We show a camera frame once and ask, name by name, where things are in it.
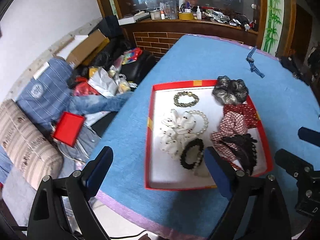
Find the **glass mug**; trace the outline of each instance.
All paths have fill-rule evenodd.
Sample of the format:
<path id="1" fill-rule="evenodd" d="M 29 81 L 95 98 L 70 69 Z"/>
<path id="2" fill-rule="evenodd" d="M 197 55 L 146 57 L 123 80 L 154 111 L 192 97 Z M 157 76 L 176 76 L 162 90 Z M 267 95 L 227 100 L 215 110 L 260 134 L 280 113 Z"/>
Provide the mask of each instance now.
<path id="1" fill-rule="evenodd" d="M 171 19 L 171 20 L 178 19 L 176 1 L 166 2 L 163 5 L 163 12 L 168 19 Z"/>

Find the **black cable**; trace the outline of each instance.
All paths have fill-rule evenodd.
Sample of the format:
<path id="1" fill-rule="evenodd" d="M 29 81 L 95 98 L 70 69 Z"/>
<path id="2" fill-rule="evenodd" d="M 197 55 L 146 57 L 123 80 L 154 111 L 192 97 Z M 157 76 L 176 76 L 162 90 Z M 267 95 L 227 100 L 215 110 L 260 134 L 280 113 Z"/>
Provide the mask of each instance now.
<path id="1" fill-rule="evenodd" d="M 137 237 L 139 235 L 141 235 L 142 233 L 146 232 L 147 230 L 143 230 L 141 231 L 139 234 L 135 235 L 135 236 L 121 236 L 121 237 L 110 237 L 110 239 L 125 239 L 125 238 L 132 238 L 132 237 Z"/>

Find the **striped pillow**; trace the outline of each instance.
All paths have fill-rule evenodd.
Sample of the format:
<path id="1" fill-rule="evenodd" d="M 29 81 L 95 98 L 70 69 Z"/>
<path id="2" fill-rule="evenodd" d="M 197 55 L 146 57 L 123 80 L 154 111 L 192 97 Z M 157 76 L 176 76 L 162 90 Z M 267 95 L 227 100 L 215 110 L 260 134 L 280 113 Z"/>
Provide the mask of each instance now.
<path id="1" fill-rule="evenodd" d="M 12 99 L 0 106 L 0 143 L 26 181 L 38 189 L 41 179 L 56 179 L 63 158 Z"/>

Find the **cardboard box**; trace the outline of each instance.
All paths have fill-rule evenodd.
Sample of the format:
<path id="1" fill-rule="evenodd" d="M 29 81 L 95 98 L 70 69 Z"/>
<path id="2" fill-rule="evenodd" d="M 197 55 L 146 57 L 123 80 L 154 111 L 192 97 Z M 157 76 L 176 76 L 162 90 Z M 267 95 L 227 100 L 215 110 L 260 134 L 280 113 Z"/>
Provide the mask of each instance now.
<path id="1" fill-rule="evenodd" d="M 70 52 L 66 62 L 76 68 L 106 39 L 99 30 L 94 31 Z"/>

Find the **white logo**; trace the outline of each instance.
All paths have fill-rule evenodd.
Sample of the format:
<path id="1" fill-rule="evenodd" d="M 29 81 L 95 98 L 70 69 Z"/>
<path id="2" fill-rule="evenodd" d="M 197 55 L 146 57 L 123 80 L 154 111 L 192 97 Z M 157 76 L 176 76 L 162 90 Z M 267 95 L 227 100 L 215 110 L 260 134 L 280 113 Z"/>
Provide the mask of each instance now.
<path id="1" fill-rule="evenodd" d="M 30 93 L 34 98 L 36 98 L 36 99 L 40 98 L 42 96 L 42 94 L 43 94 L 42 85 L 40 85 L 40 84 L 33 85 L 33 87 L 31 88 Z"/>

